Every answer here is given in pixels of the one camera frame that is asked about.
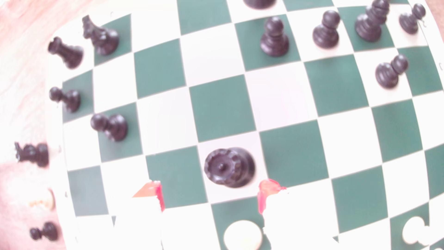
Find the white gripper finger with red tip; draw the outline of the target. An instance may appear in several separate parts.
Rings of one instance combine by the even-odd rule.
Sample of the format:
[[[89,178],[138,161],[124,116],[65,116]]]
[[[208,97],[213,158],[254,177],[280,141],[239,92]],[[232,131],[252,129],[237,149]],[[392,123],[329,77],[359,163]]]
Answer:
[[[123,202],[114,225],[116,250],[163,250],[162,184],[148,181]]]
[[[273,179],[263,179],[258,189],[258,212],[272,250],[338,249],[338,242],[304,215],[308,209],[298,205],[286,187]]]

